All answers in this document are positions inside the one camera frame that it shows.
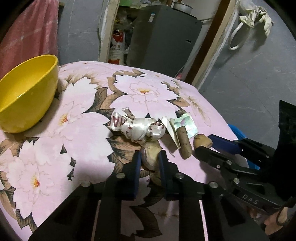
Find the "right hand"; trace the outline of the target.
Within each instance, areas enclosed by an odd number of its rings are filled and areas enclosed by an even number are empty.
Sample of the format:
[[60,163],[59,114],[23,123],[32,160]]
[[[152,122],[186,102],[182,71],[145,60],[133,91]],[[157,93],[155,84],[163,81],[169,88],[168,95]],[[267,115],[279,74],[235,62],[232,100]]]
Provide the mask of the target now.
[[265,234],[272,235],[283,227],[287,227],[292,223],[292,219],[295,217],[295,206],[293,208],[283,207],[278,212],[269,216],[265,221]]

